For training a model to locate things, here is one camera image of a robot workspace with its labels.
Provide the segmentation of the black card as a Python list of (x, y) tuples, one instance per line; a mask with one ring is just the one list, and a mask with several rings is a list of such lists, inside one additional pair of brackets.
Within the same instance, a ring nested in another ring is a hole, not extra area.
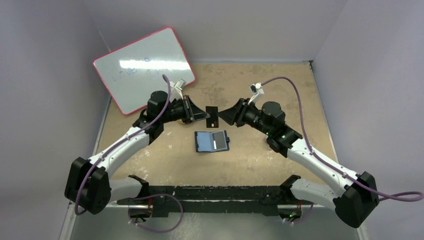
[(226, 132), (216, 131), (212, 133), (213, 147), (216, 151), (224, 151), (228, 149)]
[(219, 109), (217, 106), (206, 106), (205, 111), (209, 114), (209, 118), (206, 119), (207, 128), (218, 128), (219, 127)]

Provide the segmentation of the blue leather card holder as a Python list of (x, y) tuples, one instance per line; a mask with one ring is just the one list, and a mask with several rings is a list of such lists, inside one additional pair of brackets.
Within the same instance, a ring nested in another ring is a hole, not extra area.
[(230, 150), (230, 138), (227, 134), (227, 131), (224, 130), (226, 133), (226, 141), (227, 141), (227, 149), (216, 151), (214, 149), (213, 144), (213, 138), (212, 133), (214, 132), (208, 132), (208, 131), (195, 131), (194, 132), (194, 142), (195, 142), (195, 151), (197, 153), (215, 153), (215, 152), (223, 152), (223, 151), (229, 151)]

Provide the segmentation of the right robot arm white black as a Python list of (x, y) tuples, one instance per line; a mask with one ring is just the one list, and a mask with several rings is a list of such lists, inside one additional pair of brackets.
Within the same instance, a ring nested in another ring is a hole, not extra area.
[(297, 177), (281, 189), (288, 204), (309, 201), (333, 210), (341, 221), (358, 228), (380, 203), (375, 178), (368, 172), (350, 170), (314, 147), (285, 122), (286, 114), (279, 103), (267, 101), (258, 109), (248, 99), (239, 99), (217, 114), (229, 125), (249, 125), (267, 136), (266, 142), (276, 153), (302, 165), (324, 183), (316, 184)]

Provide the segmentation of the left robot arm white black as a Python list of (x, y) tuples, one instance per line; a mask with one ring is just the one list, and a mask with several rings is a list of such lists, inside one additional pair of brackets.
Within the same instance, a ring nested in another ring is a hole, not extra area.
[(150, 95), (146, 108), (129, 130), (111, 146), (88, 159), (78, 157), (70, 167), (64, 196), (74, 202), (75, 213), (95, 215), (110, 202), (130, 198), (138, 205), (146, 203), (149, 191), (143, 179), (130, 175), (123, 180), (111, 176), (135, 153), (151, 145), (169, 122), (184, 124), (208, 119), (210, 114), (197, 107), (188, 95), (171, 100), (164, 91)]

